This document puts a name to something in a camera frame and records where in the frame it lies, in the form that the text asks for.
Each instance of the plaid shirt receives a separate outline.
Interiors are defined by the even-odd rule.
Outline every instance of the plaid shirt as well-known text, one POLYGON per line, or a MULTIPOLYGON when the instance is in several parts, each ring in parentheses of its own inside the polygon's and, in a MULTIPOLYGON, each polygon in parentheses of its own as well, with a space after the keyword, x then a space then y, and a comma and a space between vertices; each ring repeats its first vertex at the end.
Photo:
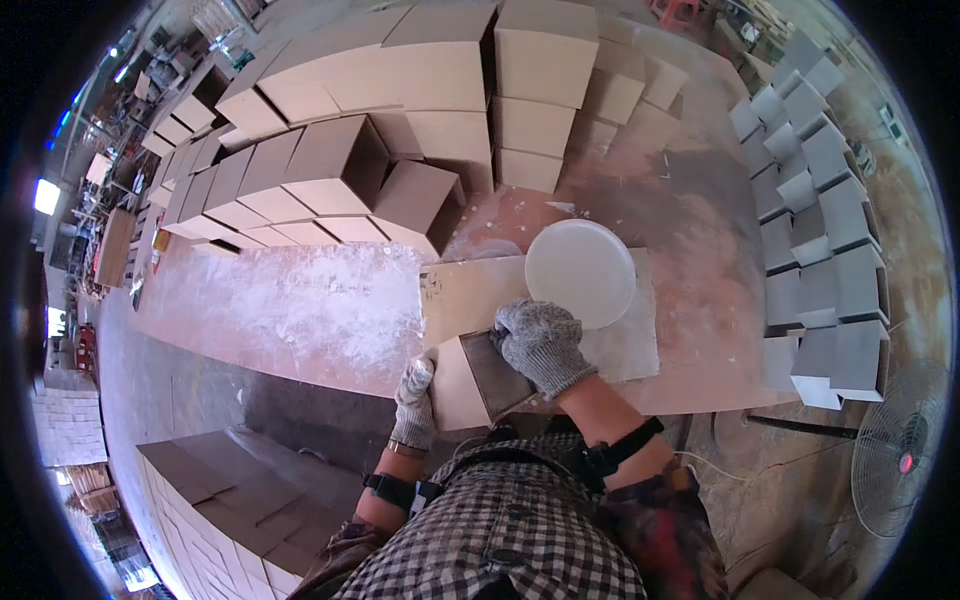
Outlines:
POLYGON ((699 485, 663 474, 591 495, 560 465, 569 434, 485 444, 431 478, 446 491, 394 535, 355 516, 289 600, 470 598, 509 582, 524 597, 727 598, 699 485), (492 448, 540 462, 465 462, 492 448))

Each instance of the work glove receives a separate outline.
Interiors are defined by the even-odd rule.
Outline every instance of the work glove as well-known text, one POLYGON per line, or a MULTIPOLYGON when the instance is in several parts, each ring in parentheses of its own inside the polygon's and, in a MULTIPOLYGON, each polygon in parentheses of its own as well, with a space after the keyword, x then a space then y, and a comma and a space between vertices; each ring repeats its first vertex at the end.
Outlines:
POLYGON ((433 406, 426 393, 433 381, 433 362, 425 356, 410 361, 396 389, 396 425, 390 439, 403 445, 429 450, 437 437, 433 406))
POLYGON ((497 309, 491 332, 504 360, 533 381, 547 401, 597 372, 577 348, 583 335, 583 327, 568 310, 529 299, 497 309))

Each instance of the black pipe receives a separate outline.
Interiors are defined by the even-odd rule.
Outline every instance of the black pipe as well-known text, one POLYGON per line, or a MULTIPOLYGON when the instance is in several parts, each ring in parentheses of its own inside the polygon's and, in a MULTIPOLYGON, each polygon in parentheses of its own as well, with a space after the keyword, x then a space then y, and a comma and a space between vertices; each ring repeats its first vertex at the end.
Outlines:
POLYGON ((744 415, 744 421, 748 423, 759 423, 778 429, 789 429, 790 431, 800 431, 801 433, 813 433, 818 436, 830 436, 832 438, 843 438, 844 440, 856 440, 859 429, 850 429, 849 427, 833 427, 831 425, 816 425, 813 423, 803 423, 795 420, 771 419, 770 417, 758 417, 756 415, 744 415))

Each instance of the worker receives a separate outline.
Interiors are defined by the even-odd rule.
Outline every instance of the worker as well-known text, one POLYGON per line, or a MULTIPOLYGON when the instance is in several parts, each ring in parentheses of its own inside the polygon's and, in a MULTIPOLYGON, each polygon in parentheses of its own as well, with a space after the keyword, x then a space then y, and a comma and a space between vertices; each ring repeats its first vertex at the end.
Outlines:
POLYGON ((584 359, 582 335, 556 304, 501 307, 497 349, 572 423, 527 440, 494 430, 501 441, 454 453, 428 481, 434 368, 415 359, 353 518, 290 599, 728 597, 696 479, 660 422, 584 359))

